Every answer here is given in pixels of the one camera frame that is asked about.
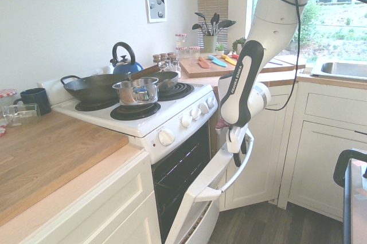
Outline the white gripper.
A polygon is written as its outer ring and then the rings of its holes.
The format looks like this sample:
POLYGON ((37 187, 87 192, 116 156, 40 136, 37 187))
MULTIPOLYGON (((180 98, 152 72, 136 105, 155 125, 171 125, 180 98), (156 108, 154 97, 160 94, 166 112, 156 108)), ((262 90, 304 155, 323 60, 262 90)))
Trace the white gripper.
POLYGON ((248 126, 235 127, 229 126, 226 134, 227 150, 233 153, 233 160, 236 167, 242 164, 241 153, 247 153, 247 138, 245 137, 248 126))

